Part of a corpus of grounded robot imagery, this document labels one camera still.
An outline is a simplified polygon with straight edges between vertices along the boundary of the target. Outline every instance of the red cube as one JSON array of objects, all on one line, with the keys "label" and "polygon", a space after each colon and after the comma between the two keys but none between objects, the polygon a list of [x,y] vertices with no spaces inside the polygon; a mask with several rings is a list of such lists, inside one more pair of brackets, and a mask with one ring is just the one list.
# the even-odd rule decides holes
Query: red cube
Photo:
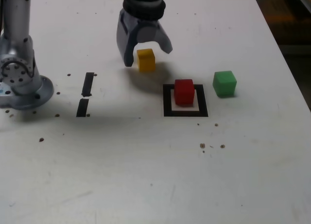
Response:
[{"label": "red cube", "polygon": [[194,94],[192,80],[175,80],[174,97],[176,105],[193,105]]}]

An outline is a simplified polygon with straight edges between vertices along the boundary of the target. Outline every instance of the table surface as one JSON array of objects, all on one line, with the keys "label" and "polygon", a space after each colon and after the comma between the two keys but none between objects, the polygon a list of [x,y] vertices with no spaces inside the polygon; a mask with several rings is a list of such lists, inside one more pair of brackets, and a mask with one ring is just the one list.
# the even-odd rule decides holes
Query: table surface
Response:
[{"label": "table surface", "polygon": [[[0,111],[2,224],[311,222],[310,111],[256,1],[165,1],[173,52],[138,45],[157,62],[140,74],[116,44],[122,0],[32,0],[38,68],[61,94]],[[223,70],[234,98],[213,90]],[[181,78],[204,85],[208,118],[163,117],[162,84]]]}]

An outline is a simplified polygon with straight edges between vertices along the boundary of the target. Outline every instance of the black tape mark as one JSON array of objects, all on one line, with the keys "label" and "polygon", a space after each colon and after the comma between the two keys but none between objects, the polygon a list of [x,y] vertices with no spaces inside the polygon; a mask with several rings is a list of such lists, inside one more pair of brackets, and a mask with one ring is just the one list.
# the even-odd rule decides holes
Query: black tape mark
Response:
[{"label": "black tape mark", "polygon": [[81,94],[83,97],[92,96],[91,90],[92,90],[93,79],[94,79],[94,73],[93,72],[87,72],[86,78],[84,80],[84,85],[82,88],[82,94]]},{"label": "black tape mark", "polygon": [[77,111],[77,117],[86,117],[88,100],[89,99],[80,99],[78,111]]},{"label": "black tape mark", "polygon": [[165,117],[208,117],[203,85],[194,85],[198,98],[199,111],[173,111],[171,90],[175,85],[163,85],[163,108]]}]

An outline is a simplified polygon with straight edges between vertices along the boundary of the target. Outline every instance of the yellow cube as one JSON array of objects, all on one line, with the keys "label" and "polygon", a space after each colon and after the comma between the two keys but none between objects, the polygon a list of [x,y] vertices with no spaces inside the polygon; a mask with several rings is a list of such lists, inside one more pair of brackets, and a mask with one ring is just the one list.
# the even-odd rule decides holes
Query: yellow cube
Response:
[{"label": "yellow cube", "polygon": [[140,72],[155,71],[156,58],[152,49],[137,50],[137,63]]}]

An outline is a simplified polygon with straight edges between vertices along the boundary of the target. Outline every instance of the metal robot arm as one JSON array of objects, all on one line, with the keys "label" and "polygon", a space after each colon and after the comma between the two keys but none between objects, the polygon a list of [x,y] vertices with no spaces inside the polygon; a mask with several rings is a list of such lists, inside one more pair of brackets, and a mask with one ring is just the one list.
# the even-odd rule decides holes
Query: metal robot arm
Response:
[{"label": "metal robot arm", "polygon": [[39,75],[29,36],[30,0],[1,0],[0,107],[29,109],[53,95],[52,82]]},{"label": "metal robot arm", "polygon": [[134,47],[138,43],[155,41],[164,52],[173,50],[158,21],[163,17],[165,7],[163,0],[124,0],[118,22],[117,44],[126,66],[132,66]]}]

